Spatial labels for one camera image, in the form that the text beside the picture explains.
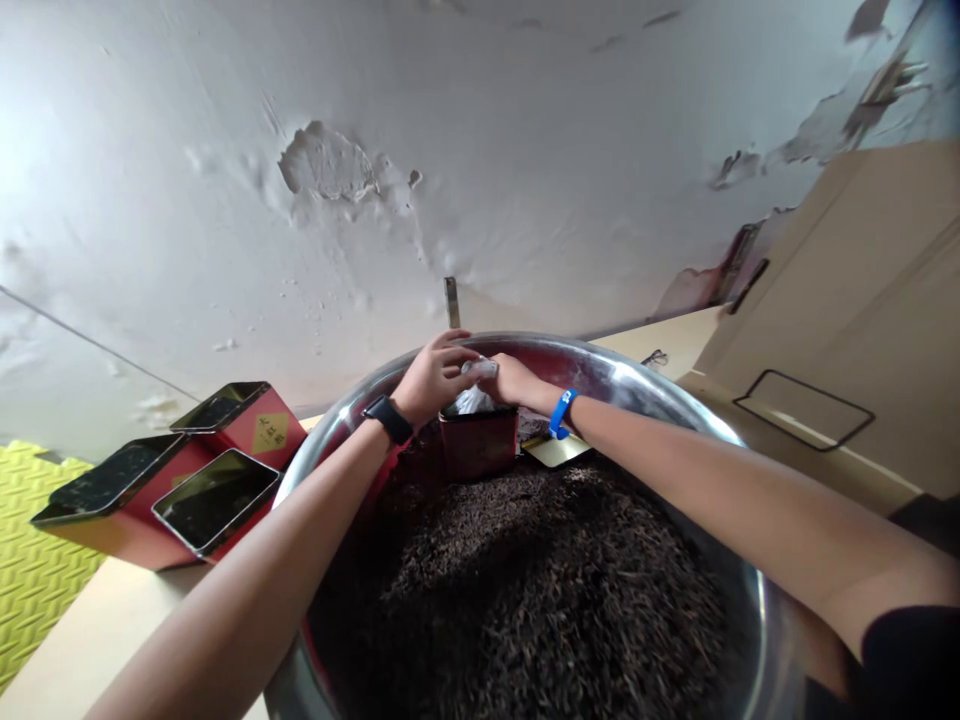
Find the person's left hand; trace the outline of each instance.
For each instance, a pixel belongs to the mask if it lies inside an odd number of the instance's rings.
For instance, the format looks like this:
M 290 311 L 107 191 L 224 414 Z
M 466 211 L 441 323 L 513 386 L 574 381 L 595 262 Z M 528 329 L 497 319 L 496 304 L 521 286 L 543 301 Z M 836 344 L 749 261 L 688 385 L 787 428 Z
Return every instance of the person's left hand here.
M 447 330 L 437 335 L 413 359 L 390 396 L 400 414 L 416 430 L 480 380 L 479 370 L 460 374 L 463 363 L 480 357 L 475 350 L 452 344 L 454 340 L 468 337 L 467 330 Z

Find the forearm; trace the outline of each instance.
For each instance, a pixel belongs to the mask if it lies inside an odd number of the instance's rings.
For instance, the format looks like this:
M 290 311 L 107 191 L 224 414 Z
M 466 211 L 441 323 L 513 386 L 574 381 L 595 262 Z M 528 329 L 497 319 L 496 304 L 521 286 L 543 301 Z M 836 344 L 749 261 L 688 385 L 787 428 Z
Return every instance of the forearm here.
M 550 415 L 561 388 L 540 384 Z M 893 607 L 958 602 L 945 555 L 810 478 L 746 449 L 580 396 L 578 433 L 826 620 L 859 655 Z
M 90 718 L 241 717 L 283 658 L 390 441 L 368 420 L 157 629 Z

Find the hand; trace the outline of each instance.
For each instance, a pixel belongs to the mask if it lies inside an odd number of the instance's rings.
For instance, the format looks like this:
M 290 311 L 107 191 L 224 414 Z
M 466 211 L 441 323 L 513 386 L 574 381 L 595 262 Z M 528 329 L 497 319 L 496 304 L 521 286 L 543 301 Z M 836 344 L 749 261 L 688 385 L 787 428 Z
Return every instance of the hand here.
M 480 389 L 487 395 L 503 405 L 524 405 L 542 414 L 553 410 L 562 394 L 559 388 L 538 378 L 515 357 L 499 353 L 490 359 L 500 370 L 495 378 L 480 383 Z
M 460 366 L 467 360 L 476 360 L 475 350 L 453 345 L 454 340 L 470 337 L 466 330 L 447 330 L 423 347 L 407 368 L 403 380 L 390 399 L 407 422 L 419 430 L 457 395 L 476 385 L 478 371 L 460 374 Z

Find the black smartwatch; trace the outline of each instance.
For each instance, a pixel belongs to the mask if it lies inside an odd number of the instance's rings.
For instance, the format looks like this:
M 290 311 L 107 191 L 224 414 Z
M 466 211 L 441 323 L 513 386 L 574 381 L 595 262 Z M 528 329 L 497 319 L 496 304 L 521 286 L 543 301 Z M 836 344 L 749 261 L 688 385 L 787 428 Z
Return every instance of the black smartwatch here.
M 378 420 L 396 445 L 406 445 L 407 440 L 413 437 L 413 426 L 397 412 L 386 395 L 381 395 L 368 405 L 363 416 Z

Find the metal rod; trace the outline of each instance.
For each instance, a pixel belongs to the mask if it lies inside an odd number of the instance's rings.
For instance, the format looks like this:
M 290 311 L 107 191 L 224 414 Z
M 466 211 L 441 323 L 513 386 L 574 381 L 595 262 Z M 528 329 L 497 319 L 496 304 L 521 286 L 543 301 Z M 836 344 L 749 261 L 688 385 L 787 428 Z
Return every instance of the metal rod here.
M 460 327 L 460 303 L 457 301 L 457 279 L 454 277 L 443 279 L 447 293 L 447 324 L 451 330 Z

